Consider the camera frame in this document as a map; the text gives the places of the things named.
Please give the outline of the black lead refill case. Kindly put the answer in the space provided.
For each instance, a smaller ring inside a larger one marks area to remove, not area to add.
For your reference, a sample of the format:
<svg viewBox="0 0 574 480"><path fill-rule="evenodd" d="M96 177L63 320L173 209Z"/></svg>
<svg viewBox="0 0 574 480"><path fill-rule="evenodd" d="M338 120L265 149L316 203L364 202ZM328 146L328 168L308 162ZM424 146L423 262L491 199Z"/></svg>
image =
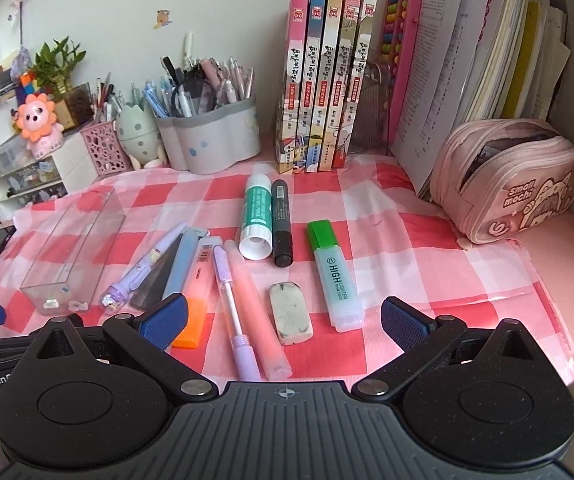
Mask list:
<svg viewBox="0 0 574 480"><path fill-rule="evenodd" d="M130 306L132 308L139 311L147 311L162 299L181 239L182 235L176 237L172 245L153 266L153 270L151 270L147 278L138 286L138 289L130 298Z"/></svg>

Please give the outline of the orange cap highlighter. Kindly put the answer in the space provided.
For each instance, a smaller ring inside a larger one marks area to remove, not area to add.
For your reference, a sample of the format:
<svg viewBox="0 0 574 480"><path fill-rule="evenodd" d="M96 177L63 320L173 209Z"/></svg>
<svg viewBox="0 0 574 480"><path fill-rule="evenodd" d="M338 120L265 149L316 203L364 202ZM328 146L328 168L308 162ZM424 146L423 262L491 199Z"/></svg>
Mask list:
<svg viewBox="0 0 574 480"><path fill-rule="evenodd" d="M197 252L189 268L182 294L187 300L188 318L184 329L173 342L173 348L197 349L209 308L209 297L215 285L213 248L220 246L219 236L206 236L199 240Z"/></svg>

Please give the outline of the purple cartoon pen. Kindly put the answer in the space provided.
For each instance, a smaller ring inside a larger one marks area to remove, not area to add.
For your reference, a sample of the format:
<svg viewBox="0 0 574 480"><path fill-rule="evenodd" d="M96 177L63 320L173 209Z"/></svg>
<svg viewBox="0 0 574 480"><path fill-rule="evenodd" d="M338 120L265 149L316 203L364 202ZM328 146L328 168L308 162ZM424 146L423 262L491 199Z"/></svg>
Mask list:
<svg viewBox="0 0 574 480"><path fill-rule="evenodd" d="M105 292L100 295L99 304L104 310L116 312L120 310L124 304L128 303L130 297L145 278L151 273L155 265L171 247L174 240L177 240L186 230L187 224L181 222L164 237L157 241L157 244L150 248L145 255L140 258L135 266L132 266L119 281L111 284Z"/></svg>

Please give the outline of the green cap highlighter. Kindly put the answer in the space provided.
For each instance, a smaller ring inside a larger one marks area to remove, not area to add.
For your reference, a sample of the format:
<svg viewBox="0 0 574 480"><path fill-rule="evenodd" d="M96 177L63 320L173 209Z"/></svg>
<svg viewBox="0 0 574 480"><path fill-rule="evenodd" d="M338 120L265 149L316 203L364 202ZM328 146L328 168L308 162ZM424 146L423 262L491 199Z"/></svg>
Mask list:
<svg viewBox="0 0 574 480"><path fill-rule="evenodd" d="M329 315L338 333L364 327L365 312L345 256L328 220L308 223L308 237Z"/></svg>

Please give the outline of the lilac clear gel pen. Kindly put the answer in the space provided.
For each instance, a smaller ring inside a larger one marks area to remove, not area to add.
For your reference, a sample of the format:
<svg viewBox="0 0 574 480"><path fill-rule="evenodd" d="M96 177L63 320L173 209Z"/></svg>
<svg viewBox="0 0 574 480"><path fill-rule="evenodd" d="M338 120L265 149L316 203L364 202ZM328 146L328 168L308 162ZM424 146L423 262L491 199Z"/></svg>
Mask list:
<svg viewBox="0 0 574 480"><path fill-rule="evenodd" d="M243 329L243 323L241 323L234 296L233 274L229 267L229 258L227 258L227 254L221 245L213 248L213 263L238 378L242 382L259 382L261 374L258 362Z"/></svg>

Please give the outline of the clear plastic organizer tray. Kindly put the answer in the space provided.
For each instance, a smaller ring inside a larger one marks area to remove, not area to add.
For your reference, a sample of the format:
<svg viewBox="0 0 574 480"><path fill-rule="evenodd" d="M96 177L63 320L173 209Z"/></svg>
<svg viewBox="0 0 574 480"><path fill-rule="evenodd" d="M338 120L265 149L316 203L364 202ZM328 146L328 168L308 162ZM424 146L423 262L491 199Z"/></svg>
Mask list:
<svg viewBox="0 0 574 480"><path fill-rule="evenodd" d="M21 284L38 313L88 310L124 219L112 188L85 192L58 214Z"/></svg>

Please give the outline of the green white glue stick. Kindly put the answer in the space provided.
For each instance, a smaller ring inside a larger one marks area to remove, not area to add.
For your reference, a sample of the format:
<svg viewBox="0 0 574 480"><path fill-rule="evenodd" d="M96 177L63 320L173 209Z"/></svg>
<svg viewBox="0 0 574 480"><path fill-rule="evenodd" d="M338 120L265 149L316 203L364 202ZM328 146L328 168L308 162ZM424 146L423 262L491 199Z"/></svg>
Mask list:
<svg viewBox="0 0 574 480"><path fill-rule="evenodd" d="M252 174L245 188L238 249L246 259L266 259L272 245L272 182L266 174Z"/></svg>

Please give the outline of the black marker pen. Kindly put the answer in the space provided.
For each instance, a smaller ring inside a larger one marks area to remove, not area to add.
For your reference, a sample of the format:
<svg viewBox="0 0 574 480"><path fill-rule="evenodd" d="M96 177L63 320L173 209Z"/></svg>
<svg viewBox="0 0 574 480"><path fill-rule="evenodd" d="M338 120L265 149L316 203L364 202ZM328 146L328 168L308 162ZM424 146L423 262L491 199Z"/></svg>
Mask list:
<svg viewBox="0 0 574 480"><path fill-rule="evenodd" d="M291 234L288 185L284 180L272 184L273 259L279 268L293 264L293 234Z"/></svg>

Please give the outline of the dirty white eraser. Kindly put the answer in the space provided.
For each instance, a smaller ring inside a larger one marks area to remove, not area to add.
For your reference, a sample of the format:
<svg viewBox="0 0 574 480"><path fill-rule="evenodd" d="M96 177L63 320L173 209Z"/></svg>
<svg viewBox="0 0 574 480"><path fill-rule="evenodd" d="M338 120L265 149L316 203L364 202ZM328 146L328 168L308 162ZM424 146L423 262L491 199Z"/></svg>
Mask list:
<svg viewBox="0 0 574 480"><path fill-rule="evenodd" d="M293 282L273 284L270 304L278 340L283 346L301 344L314 335L313 325L301 288Z"/></svg>

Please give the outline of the pink checkered table cloth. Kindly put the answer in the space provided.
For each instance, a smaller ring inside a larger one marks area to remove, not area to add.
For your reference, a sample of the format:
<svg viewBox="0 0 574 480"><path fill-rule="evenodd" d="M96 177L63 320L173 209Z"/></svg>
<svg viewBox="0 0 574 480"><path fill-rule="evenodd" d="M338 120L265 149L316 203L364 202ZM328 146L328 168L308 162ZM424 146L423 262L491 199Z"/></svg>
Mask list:
<svg viewBox="0 0 574 480"><path fill-rule="evenodd" d="M244 189L252 174L273 174L268 162L243 162L209 177L172 169L126 172L101 181L116 192L125 219L99 280L119 280L157 240L180 222L232 240ZM429 316L451 314L469 326L493 327L504 318L524 324L565 382L574 380L574 345L557 307L515 242L463 248L452 224L420 200L395 162L353 157L342 170L287 178L295 260L249 264L260 292L278 282L302 290L313 337L286 350L296 380L355 382L399 354L383 332L379 308L396 296ZM328 220L365 307L360 330L331 327L307 226Z"/></svg>

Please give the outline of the white mini drawer unit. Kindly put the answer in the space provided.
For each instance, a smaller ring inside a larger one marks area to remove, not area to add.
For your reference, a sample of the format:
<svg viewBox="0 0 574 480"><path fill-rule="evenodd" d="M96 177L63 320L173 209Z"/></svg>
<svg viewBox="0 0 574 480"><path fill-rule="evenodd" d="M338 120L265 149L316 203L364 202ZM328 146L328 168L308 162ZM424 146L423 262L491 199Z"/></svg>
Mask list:
<svg viewBox="0 0 574 480"><path fill-rule="evenodd" d="M36 159L21 136L0 146L0 221L28 205L55 200L84 190L98 179L83 136L64 137L61 148Z"/></svg>

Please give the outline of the pink pencil pouch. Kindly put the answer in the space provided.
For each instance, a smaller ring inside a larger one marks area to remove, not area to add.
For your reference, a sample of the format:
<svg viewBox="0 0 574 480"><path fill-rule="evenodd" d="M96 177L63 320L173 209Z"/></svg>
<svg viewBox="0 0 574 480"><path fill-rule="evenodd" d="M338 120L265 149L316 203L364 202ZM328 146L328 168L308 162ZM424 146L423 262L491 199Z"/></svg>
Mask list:
<svg viewBox="0 0 574 480"><path fill-rule="evenodd" d="M474 244L540 226L574 201L574 144L540 119L458 126L437 155L432 200Z"/></svg>

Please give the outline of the pink perforated pen holder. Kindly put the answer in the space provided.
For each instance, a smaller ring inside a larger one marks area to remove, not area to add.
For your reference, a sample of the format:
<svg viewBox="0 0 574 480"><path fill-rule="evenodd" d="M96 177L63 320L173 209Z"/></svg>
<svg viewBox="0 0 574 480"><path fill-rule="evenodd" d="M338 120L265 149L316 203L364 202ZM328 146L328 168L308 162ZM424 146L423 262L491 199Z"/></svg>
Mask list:
<svg viewBox="0 0 574 480"><path fill-rule="evenodd" d="M115 122L95 122L82 128L80 133L98 177L132 170L130 159L116 136Z"/></svg>

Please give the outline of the grey white flower pen holder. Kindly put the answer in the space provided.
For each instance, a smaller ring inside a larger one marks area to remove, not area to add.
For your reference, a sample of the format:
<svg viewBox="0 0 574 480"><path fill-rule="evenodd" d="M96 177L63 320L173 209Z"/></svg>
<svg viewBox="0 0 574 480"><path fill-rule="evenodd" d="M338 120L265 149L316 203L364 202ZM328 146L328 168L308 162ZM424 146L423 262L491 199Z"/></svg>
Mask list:
<svg viewBox="0 0 574 480"><path fill-rule="evenodd" d="M206 176L261 152L255 97L189 118L156 118L170 166Z"/></svg>

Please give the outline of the green egg pen holder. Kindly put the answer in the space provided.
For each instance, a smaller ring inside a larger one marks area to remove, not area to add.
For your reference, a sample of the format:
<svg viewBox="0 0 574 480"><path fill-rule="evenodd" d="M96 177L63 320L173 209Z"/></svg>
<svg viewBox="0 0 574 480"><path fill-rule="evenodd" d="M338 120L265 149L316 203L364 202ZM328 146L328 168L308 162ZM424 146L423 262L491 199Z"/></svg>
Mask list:
<svg viewBox="0 0 574 480"><path fill-rule="evenodd" d="M116 135L135 170L168 165L155 115L148 104L125 103L116 120Z"/></svg>

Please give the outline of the pink lion toy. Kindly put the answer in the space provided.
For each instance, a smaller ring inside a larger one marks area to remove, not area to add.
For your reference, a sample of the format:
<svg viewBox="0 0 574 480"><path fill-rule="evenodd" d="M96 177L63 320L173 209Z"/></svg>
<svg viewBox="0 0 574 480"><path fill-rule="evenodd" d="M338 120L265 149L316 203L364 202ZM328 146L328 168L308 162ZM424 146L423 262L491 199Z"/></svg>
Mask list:
<svg viewBox="0 0 574 480"><path fill-rule="evenodd" d="M63 146L63 125L58 122L55 103L46 93L27 96L12 118L35 159L42 159Z"/></svg>

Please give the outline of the magnifying glass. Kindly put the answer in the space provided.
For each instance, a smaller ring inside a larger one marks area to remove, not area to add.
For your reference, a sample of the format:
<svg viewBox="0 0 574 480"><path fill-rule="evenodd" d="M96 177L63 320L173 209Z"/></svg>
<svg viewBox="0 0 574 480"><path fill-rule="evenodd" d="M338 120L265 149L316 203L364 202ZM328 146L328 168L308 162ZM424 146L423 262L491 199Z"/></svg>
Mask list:
<svg viewBox="0 0 574 480"><path fill-rule="evenodd" d="M204 115L214 110L215 93L211 84L200 77L174 81L170 106L173 117Z"/></svg>

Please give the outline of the rubik's cube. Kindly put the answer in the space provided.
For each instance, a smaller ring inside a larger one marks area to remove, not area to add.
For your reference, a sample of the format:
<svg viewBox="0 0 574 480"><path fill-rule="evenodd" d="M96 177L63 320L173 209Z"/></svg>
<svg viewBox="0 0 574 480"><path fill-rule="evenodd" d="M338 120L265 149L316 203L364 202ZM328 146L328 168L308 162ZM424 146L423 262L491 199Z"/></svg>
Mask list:
<svg viewBox="0 0 574 480"><path fill-rule="evenodd" d="M37 84L33 70L26 70L19 76L19 82L16 87L16 98L19 105L25 102L27 96L37 94L40 86Z"/></svg>

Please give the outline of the white spine comic book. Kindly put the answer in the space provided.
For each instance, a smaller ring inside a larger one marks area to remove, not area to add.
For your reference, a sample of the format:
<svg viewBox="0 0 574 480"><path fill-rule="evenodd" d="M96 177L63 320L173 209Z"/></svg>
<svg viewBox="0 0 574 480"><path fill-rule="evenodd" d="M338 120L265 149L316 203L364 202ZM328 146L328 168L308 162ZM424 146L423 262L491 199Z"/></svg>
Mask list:
<svg viewBox="0 0 574 480"><path fill-rule="evenodd" d="M345 160L349 153L349 146L355 118L357 118L357 108L363 86L366 70L369 46L372 40L374 14L377 0L362 0L359 14L359 24L357 24L357 39L353 51L352 68L347 84L347 95L345 96L345 107L343 108L340 130L333 159L333 168L345 167Z"/></svg>

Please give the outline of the bamboo plant in pot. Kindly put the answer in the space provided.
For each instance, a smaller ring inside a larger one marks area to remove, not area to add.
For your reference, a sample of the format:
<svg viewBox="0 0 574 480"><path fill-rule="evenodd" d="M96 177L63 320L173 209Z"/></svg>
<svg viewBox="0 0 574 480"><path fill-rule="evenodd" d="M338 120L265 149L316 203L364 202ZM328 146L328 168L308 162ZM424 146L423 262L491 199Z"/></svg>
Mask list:
<svg viewBox="0 0 574 480"><path fill-rule="evenodd" d="M33 70L38 86L55 102L64 130L82 127L93 119L88 84L73 83L72 73L86 57L81 44L69 37L45 44L35 53Z"/></svg>

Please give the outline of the stack of printed papers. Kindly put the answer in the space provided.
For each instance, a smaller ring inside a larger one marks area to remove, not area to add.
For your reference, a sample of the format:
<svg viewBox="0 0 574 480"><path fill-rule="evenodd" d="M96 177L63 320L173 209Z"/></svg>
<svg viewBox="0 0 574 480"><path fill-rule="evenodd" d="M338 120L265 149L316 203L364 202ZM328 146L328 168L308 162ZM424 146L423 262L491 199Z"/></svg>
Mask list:
<svg viewBox="0 0 574 480"><path fill-rule="evenodd" d="M570 55L553 0L421 0L402 113L389 152L430 197L439 148L480 119L539 118Z"/></svg>

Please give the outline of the pink abacus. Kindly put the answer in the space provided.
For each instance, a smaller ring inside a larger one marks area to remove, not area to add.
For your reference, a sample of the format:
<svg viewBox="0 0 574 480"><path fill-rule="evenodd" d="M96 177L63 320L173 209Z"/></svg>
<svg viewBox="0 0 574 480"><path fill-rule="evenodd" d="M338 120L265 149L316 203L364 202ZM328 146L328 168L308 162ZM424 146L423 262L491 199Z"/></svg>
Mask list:
<svg viewBox="0 0 574 480"><path fill-rule="evenodd" d="M397 133L411 73L421 0L386 0L386 3L379 53L389 70L390 100L385 141L391 145Z"/></svg>

